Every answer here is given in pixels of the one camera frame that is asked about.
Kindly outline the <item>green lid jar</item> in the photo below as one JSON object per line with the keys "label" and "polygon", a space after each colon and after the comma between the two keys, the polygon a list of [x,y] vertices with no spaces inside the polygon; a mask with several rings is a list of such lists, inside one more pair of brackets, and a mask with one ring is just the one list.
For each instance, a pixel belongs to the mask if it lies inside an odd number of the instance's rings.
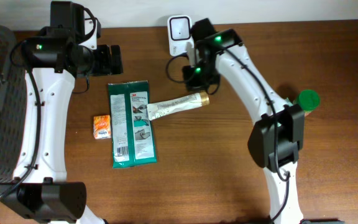
{"label": "green lid jar", "polygon": [[294,105],[299,105],[308,116],[320,105],[320,97],[314,90],[303,90],[295,98]]}

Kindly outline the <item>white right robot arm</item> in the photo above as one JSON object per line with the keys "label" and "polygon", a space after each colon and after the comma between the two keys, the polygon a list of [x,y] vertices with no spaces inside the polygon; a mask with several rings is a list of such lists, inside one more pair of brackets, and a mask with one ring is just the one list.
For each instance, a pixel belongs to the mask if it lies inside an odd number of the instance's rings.
{"label": "white right robot arm", "polygon": [[237,93],[254,124],[247,147],[263,169],[270,196],[269,223],[301,223],[296,168],[303,147],[305,113],[267,83],[235,32],[218,32],[209,19],[190,28],[194,45],[187,47],[183,67],[186,89],[208,91],[224,78]]}

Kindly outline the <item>white cream tube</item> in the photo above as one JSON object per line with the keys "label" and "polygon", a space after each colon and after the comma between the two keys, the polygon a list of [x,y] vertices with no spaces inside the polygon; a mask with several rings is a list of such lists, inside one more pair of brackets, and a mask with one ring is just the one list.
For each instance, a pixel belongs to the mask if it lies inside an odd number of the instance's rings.
{"label": "white cream tube", "polygon": [[173,100],[150,103],[147,105],[147,115],[149,120],[155,120],[166,115],[207,105],[209,105],[209,96],[205,91],[201,91]]}

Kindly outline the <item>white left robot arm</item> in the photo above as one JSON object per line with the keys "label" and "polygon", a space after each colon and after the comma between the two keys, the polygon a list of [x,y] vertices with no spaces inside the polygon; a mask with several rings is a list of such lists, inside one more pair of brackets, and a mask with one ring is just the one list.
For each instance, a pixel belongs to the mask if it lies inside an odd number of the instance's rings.
{"label": "white left robot arm", "polygon": [[85,34],[44,27],[12,49],[25,71],[26,111],[21,150],[12,180],[0,184],[0,202],[38,223],[102,223],[86,204],[86,186],[68,182],[65,166],[67,112],[75,80],[95,73],[100,25]]}

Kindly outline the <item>green glove package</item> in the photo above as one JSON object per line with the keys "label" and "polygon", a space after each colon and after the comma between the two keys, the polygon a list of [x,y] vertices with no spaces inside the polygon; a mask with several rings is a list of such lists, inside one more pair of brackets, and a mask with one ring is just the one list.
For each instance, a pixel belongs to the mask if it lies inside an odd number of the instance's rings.
{"label": "green glove package", "polygon": [[157,162],[154,131],[147,115],[147,81],[108,85],[114,169]]}

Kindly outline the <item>orange tissue pack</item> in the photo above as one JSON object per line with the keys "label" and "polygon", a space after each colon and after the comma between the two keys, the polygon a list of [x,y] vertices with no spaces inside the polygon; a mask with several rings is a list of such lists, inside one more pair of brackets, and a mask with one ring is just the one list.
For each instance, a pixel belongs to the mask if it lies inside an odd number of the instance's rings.
{"label": "orange tissue pack", "polygon": [[111,119],[110,115],[93,117],[93,136],[95,139],[111,138]]}

